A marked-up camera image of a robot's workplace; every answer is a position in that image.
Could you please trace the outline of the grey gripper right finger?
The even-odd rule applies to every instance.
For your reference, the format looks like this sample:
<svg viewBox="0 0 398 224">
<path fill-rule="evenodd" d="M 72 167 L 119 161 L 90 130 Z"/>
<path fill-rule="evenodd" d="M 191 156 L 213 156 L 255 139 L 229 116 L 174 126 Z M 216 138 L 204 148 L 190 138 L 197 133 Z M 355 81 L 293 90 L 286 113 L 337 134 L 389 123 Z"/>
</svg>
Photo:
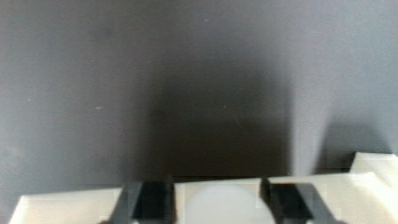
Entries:
<svg viewBox="0 0 398 224">
<path fill-rule="evenodd" d="M 275 224 L 339 224 L 310 183 L 271 183 L 262 178 L 259 196 Z"/>
</svg>

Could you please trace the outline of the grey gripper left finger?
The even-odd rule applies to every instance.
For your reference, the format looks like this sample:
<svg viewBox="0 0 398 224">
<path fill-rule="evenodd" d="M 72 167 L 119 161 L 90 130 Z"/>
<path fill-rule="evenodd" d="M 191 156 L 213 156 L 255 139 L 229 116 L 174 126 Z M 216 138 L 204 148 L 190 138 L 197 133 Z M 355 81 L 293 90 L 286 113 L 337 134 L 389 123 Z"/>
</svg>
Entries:
<svg viewBox="0 0 398 224">
<path fill-rule="evenodd" d="M 174 224 L 174 182 L 136 181 L 124 185 L 111 211 L 111 224 Z"/>
</svg>

